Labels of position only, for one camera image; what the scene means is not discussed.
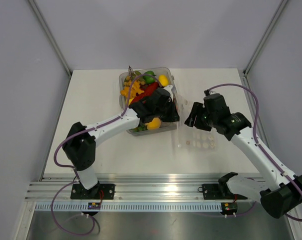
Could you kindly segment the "clear dotted zip top bag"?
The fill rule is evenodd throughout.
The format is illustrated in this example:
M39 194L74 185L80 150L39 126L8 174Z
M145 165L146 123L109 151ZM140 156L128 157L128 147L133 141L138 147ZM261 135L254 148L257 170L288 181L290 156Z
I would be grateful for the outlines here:
M179 122L176 131L176 149L179 153L213 153L219 148L216 133L195 127L194 102L179 93L175 94Z

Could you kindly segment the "cherry tomato sprig toy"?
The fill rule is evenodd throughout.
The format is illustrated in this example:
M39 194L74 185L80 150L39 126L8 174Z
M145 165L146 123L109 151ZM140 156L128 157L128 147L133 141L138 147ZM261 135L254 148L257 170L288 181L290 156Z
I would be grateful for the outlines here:
M144 123L140 123L137 127L130 129L130 131L133 133L143 132L147 130L147 126Z

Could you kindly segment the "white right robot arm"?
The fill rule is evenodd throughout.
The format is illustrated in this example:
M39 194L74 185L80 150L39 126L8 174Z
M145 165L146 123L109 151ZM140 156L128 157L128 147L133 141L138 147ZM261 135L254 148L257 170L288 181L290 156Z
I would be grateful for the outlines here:
M216 129L243 152L265 181L258 183L230 172L218 180L221 197L241 195L252 199L275 219L302 203L302 174L296 175L259 141L251 122L240 112L231 113L221 94L208 95L202 103L194 102L184 123L207 132Z

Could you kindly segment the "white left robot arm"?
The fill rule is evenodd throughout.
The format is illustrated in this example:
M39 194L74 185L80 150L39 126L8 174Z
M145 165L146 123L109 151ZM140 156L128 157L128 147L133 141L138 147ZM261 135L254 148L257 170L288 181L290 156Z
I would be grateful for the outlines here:
M132 102L112 118L88 126L80 122L71 126L62 149L75 168L82 187L81 193L86 198L94 199L99 194L100 182L93 169L96 148L139 124L150 123L154 118L164 123L178 122L180 117L174 102L174 92L173 85L158 87L150 96Z

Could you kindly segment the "clear plastic food tray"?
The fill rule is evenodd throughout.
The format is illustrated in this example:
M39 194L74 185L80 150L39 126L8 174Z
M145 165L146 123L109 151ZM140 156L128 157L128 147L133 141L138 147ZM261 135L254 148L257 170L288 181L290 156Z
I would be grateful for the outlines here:
M167 67L154 67L154 68L147 68L147 69L140 69L138 70L142 74L144 74L147 71L153 71L156 74L156 77L158 78L159 75L165 75L169 82L170 85L175 86L174 83L174 76L172 75L171 71ZM124 89L124 80L125 77L128 75L127 72L123 72L119 75L119 88L120 90ZM157 134L161 132L168 132L168 131L173 131L176 130L179 126L179 122L161 122L161 126L158 129L155 130L146 130L146 131L140 131L140 132L131 132L130 129L127 130L126 132L132 136L139 137L139 136L145 136L145 135L151 135L151 134Z

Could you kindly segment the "red lobster toy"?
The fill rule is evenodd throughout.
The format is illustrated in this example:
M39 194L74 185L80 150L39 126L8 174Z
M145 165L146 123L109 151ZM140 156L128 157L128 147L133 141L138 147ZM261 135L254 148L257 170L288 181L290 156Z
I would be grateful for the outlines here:
M139 100L143 99L144 97L149 97L152 95L152 93L159 87L158 82L151 83L147 86L147 88L144 90L144 92L132 99L129 100L129 104L136 103Z

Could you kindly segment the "yellow lemon toy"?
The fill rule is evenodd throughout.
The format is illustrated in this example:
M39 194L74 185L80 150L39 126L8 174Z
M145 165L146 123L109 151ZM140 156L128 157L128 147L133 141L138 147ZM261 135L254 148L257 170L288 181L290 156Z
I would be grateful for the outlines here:
M159 75L158 80L162 87L166 87L170 84L169 79L164 74Z

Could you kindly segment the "green bell pepper toy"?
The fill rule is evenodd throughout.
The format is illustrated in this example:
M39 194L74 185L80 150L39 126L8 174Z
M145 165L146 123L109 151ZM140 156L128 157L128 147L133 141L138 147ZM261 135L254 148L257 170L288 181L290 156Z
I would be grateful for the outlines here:
M156 74L152 70L149 70L144 73L144 76L142 78L144 79L145 84L149 85L156 81L155 76Z

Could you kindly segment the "yellow banana bunch toy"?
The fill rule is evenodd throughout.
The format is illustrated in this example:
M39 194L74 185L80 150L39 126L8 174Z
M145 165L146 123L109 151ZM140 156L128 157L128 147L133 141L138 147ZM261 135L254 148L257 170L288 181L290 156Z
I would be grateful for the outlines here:
M125 86L123 90L120 91L120 94L126 98L135 98L138 95L144 93L144 90L140 88L139 84L134 84L132 87Z

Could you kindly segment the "green grape bunch toy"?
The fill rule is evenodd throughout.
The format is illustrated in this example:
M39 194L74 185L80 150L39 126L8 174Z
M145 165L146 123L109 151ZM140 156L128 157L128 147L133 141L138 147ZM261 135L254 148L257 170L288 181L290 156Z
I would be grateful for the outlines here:
M142 73L138 70L134 70L131 66L128 67L128 74L124 78L123 86L124 87L129 87L132 83L132 81L137 77L140 76ZM136 80L137 83L139 83L141 86L146 85L146 81L144 80L143 77L139 77Z

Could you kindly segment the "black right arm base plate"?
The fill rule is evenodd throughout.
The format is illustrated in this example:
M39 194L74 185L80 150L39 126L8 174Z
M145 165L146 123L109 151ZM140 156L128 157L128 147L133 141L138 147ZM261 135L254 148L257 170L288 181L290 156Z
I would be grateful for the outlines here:
M235 196L233 193L222 193L219 190L217 183L204 183L197 188L199 193L202 193L204 200L247 200L248 198L242 195Z

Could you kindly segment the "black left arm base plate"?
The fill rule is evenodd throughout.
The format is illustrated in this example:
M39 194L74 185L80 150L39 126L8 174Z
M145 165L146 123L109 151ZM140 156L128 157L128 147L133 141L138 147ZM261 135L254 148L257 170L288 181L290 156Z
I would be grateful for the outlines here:
M111 183L98 183L91 189L86 189L81 183L73 184L70 194L72 200L113 200L115 185Z

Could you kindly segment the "right aluminium frame post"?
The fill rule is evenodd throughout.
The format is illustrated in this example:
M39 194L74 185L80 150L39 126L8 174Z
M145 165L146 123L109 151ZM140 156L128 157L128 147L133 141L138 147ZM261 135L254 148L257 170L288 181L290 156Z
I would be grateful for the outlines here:
M245 68L243 69L243 75L247 78L249 76L250 71L253 69L256 61L258 60L259 56L263 52L269 38L271 37L272 33L274 32L278 22L280 21L284 11L286 10L290 0L281 0L279 5L277 6L274 14L272 15L271 20L269 21L265 31L263 32L256 48L253 51L248 63L246 64Z

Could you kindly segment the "aluminium frame post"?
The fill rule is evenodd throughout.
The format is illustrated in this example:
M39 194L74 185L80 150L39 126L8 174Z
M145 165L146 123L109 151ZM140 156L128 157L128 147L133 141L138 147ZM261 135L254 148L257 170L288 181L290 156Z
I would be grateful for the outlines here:
M54 35L52 34L52 31L50 30L50 27L40 9L40 7L37 4L36 0L27 0L26 1L28 5L30 6L31 10L33 11L35 18L37 19L41 29L44 32L45 37L47 38L50 46L52 47L56 57L58 58L60 64L62 65L66 75L70 79L72 77L73 71L71 70L69 64L67 63L66 58L64 57Z
M246 64L245 68L243 69L243 75L247 78L249 76L250 71L253 69L256 61L258 60L259 56L263 52L269 38L271 37L272 33L274 32L278 22L280 21L284 11L286 10L290 0L281 0L279 5L277 6L274 14L272 15L271 20L269 21L265 31L263 32L256 48L253 51L248 63Z

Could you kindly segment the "aluminium mounting rail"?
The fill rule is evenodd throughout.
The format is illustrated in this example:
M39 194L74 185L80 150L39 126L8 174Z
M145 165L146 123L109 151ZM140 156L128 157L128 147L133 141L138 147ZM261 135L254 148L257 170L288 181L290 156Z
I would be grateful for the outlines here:
M215 183L217 174L116 174L98 173L104 184L115 184L114 202L202 202L198 188ZM46 173L29 184L25 201L49 201L59 189L70 183L72 173Z

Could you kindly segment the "left aluminium frame post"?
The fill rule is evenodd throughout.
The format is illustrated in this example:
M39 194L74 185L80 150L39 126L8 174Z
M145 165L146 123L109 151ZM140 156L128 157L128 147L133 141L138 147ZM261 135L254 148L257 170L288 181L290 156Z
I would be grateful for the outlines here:
M36 0L27 0L26 1L28 5L30 6L31 10L33 11L35 18L37 19L41 29L44 32L45 37L47 38L50 46L52 47L56 57L58 58L60 64L62 65L66 75L70 79L72 77L73 71L71 70L69 64L67 63L66 58L64 57L54 35L52 34L52 31L50 30L50 27L40 9L40 7L37 4Z

